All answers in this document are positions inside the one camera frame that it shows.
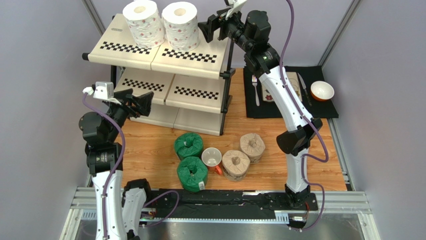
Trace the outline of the floral white paper towel roll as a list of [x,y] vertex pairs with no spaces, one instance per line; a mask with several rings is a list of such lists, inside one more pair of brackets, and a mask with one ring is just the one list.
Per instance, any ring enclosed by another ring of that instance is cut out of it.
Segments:
[[163,9],[166,39],[173,50],[189,52],[200,45],[197,13],[196,6],[186,1],[170,3]]

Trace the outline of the plain white paper towel roll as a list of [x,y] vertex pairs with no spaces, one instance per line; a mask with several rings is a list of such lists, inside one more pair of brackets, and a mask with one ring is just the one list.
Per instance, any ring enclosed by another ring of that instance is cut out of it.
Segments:
[[135,0],[123,8],[122,14],[138,47],[153,49],[164,43],[164,25],[154,1]]

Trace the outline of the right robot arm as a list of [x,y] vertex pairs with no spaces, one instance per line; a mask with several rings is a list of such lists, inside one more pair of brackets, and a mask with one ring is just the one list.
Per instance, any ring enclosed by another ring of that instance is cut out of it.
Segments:
[[252,10],[242,22],[241,12],[227,15],[230,11],[230,8],[219,10],[197,25],[207,43],[214,39],[215,31],[219,31],[218,40],[229,38],[240,47],[245,52],[246,67],[271,94],[287,129],[276,138],[286,157],[285,200],[290,208],[304,207],[311,193],[304,158],[309,152],[311,140],[323,123],[319,118],[312,117],[302,104],[278,52],[269,44],[271,25],[267,13]]

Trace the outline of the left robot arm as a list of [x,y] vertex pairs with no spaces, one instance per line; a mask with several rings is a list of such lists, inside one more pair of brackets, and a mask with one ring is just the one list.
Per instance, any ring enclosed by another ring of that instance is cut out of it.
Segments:
[[122,127],[129,118],[151,113],[154,92],[133,95],[133,89],[114,92],[107,113],[82,103],[91,111],[79,120],[78,127],[86,142],[86,164],[95,191],[97,240],[139,240],[142,209],[152,198],[145,179],[127,182],[122,187],[126,140]]

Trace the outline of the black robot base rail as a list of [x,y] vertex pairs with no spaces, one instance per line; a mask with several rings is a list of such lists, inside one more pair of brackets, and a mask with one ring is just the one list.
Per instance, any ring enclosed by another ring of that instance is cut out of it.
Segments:
[[272,220],[276,211],[305,214],[320,209],[314,193],[298,207],[290,207],[286,197],[285,192],[271,191],[158,189],[149,193],[153,203],[147,208],[159,218],[171,214],[171,218],[214,220]]

